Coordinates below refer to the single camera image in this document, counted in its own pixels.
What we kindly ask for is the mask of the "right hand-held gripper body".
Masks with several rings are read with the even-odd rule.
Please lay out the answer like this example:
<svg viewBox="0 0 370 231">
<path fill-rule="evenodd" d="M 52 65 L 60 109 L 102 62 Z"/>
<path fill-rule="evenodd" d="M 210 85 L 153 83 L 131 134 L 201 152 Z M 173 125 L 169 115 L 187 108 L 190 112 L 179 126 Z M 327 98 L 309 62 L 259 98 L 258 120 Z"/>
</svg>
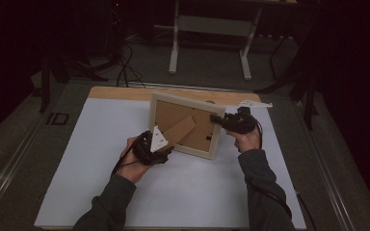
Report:
<svg viewBox="0 0 370 231">
<path fill-rule="evenodd" d="M 262 103 L 245 99 L 241 101 L 236 109 L 235 114 L 225 113 L 225 124 L 223 128 L 235 132 L 238 134 L 247 134 L 257 129 L 259 133 L 262 133 L 262 127 L 260 122 L 253 116 L 252 108 L 271 108 L 272 103 Z"/>
</svg>

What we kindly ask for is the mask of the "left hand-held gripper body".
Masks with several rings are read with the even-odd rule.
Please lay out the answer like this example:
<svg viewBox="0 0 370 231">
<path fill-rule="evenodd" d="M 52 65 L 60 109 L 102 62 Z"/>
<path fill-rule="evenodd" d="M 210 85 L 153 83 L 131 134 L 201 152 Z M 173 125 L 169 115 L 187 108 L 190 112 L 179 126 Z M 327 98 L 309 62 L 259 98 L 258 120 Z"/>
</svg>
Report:
<svg viewBox="0 0 370 231">
<path fill-rule="evenodd" d="M 152 131 L 144 131 L 133 142 L 133 153 L 137 160 L 146 166 L 157 165 L 156 160 L 160 152 L 167 147 L 169 142 L 157 126 Z"/>
</svg>

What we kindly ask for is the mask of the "wooden picture frame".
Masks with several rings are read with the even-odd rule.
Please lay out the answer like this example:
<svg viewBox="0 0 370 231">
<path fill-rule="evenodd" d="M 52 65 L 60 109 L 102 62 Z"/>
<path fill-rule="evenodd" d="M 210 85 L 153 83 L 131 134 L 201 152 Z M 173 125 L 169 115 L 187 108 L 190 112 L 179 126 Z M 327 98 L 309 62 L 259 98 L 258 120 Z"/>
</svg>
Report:
<svg viewBox="0 0 370 231">
<path fill-rule="evenodd" d="M 169 142 L 168 147 L 212 160 L 221 126 L 210 118 L 224 115 L 224 106 L 155 91 L 150 98 L 148 128 L 153 130 L 157 126 Z"/>
</svg>

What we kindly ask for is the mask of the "person's right hand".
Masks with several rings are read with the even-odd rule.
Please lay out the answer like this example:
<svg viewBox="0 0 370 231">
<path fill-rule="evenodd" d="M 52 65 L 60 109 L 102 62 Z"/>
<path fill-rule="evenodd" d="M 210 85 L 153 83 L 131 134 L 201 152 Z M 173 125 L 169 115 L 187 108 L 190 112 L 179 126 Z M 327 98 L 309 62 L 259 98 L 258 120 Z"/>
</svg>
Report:
<svg viewBox="0 0 370 231">
<path fill-rule="evenodd" d="M 233 133 L 232 136 L 235 139 L 235 147 L 241 153 L 249 150 L 260 149 L 262 146 L 261 135 L 257 128 L 247 134 Z"/>
</svg>

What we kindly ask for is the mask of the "person's left hand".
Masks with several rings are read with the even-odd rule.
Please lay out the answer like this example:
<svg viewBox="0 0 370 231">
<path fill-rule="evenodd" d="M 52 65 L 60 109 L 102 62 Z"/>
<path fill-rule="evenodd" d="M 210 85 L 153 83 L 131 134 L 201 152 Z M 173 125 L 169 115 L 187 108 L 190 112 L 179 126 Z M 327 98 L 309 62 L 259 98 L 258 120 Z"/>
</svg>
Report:
<svg viewBox="0 0 370 231">
<path fill-rule="evenodd" d="M 145 166 L 137 161 L 132 150 L 131 144 L 136 138 L 129 138 L 126 147 L 120 153 L 121 166 L 117 169 L 117 174 L 136 184 L 141 180 L 145 173 L 150 169 L 150 166 Z"/>
</svg>

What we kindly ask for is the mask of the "white paper sheet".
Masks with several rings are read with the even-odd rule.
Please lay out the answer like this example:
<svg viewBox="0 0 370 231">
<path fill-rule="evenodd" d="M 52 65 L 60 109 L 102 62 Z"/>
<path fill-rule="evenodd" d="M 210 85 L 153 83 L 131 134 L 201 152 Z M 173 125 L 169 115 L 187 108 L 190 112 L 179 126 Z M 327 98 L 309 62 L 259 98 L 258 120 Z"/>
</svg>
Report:
<svg viewBox="0 0 370 231">
<path fill-rule="evenodd" d="M 68 228 L 103 192 L 130 137 L 148 125 L 146 101 L 90 98 L 35 221 L 44 229 Z M 219 137 L 212 160 L 174 151 L 137 185 L 127 208 L 128 228 L 246 228 L 247 188 L 234 139 Z"/>
</svg>

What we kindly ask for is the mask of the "black metal stand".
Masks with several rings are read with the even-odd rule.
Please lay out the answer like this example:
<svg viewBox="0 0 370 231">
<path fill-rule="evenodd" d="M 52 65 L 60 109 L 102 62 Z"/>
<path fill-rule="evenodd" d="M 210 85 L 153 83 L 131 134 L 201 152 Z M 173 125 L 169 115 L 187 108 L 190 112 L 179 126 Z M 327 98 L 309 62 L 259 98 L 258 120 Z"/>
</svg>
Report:
<svg viewBox="0 0 370 231">
<path fill-rule="evenodd" d="M 55 75 L 58 82 L 66 83 L 69 79 L 66 75 L 66 67 L 68 66 L 94 81 L 107 82 L 107 79 L 97 75 L 96 71 L 109 68 L 114 62 L 115 59 L 110 59 L 104 64 L 86 66 L 61 52 L 49 51 L 41 59 L 40 112 L 43 113 L 50 103 L 50 73 Z"/>
<path fill-rule="evenodd" d="M 313 23 L 295 23 L 291 22 L 288 26 L 288 34 L 283 36 L 281 41 L 270 55 L 269 64 L 273 78 L 276 80 L 274 84 L 261 90 L 256 90 L 256 93 L 270 93 L 290 83 L 295 83 L 293 89 L 289 93 L 291 100 L 300 101 L 304 94 L 304 122 L 309 130 L 312 130 L 312 115 L 314 109 L 314 95 L 316 87 L 316 79 L 318 71 L 318 52 L 313 43 Z M 292 63 L 279 76 L 275 71 L 273 59 L 279 48 L 284 42 L 292 37 L 298 44 L 299 48 L 292 60 Z"/>
</svg>

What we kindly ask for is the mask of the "black floor socket plate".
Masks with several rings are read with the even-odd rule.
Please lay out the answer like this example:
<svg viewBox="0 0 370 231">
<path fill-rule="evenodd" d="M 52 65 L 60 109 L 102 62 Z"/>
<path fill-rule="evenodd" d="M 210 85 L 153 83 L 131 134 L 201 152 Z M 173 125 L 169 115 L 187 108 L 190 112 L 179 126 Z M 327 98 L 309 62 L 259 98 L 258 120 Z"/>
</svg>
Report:
<svg viewBox="0 0 370 231">
<path fill-rule="evenodd" d="M 51 113 L 46 120 L 47 125 L 67 125 L 69 114 Z"/>
</svg>

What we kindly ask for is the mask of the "white metal desk frame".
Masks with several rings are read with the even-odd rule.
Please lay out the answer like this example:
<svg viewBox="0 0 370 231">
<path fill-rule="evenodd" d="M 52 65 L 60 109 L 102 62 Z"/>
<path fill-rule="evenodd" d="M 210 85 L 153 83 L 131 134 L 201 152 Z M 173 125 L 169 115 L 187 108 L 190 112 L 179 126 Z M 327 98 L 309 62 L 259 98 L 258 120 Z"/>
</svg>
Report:
<svg viewBox="0 0 370 231">
<path fill-rule="evenodd" d="M 235 37 L 245 37 L 247 39 L 245 46 L 239 50 L 239 57 L 243 76 L 246 81 L 250 81 L 251 69 L 248 60 L 248 54 L 251 49 L 259 19 L 262 15 L 262 7 L 259 7 L 254 14 L 252 21 L 222 19 L 214 17 L 193 16 L 181 14 L 179 12 L 180 0 L 174 1 L 174 19 L 173 19 L 173 41 L 172 52 L 169 65 L 169 74 L 175 74 L 178 63 L 178 36 L 180 31 L 196 32 L 215 35 L 226 35 Z"/>
</svg>

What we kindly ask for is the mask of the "metal floor rail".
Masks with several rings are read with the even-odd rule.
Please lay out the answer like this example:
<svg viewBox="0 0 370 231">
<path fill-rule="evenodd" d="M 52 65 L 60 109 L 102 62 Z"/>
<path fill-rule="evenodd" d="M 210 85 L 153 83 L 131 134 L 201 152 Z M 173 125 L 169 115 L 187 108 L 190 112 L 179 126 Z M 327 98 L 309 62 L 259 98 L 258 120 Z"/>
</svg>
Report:
<svg viewBox="0 0 370 231">
<path fill-rule="evenodd" d="M 20 168 L 22 161 L 25 159 L 28 150 L 30 149 L 36 134 L 42 126 L 43 117 L 39 117 L 28 129 L 25 138 L 15 150 L 14 154 L 9 159 L 9 162 L 0 171 L 0 198 L 5 193 L 7 187 L 11 184 L 17 170 Z"/>
<path fill-rule="evenodd" d="M 333 180 L 326 159 L 324 158 L 324 155 L 313 135 L 313 132 L 308 130 L 307 125 L 304 121 L 302 122 L 302 126 L 305 129 L 305 133 L 310 140 L 317 167 L 319 168 L 321 174 L 322 182 L 327 191 L 331 207 L 333 208 L 338 223 L 341 227 L 341 231 L 356 231 L 353 221 L 350 218 L 348 210 L 342 199 L 341 193 Z"/>
</svg>

